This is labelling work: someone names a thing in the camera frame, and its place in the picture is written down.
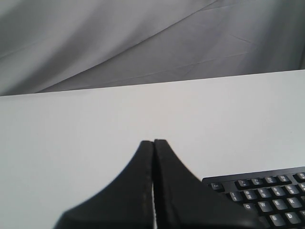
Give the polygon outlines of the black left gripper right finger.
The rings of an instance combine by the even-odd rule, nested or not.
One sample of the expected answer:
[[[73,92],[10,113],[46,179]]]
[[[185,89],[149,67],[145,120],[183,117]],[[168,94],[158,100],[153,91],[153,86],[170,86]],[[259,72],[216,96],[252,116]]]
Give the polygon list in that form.
[[[166,140],[155,140],[153,189],[159,229],[263,229],[256,213],[203,184]]]

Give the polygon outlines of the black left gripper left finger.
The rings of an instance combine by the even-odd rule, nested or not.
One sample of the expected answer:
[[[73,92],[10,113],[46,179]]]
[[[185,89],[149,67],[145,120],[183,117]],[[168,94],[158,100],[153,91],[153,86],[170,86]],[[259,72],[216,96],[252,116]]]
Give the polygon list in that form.
[[[142,141],[124,170],[102,191],[65,211],[58,229],[152,229],[153,143]]]

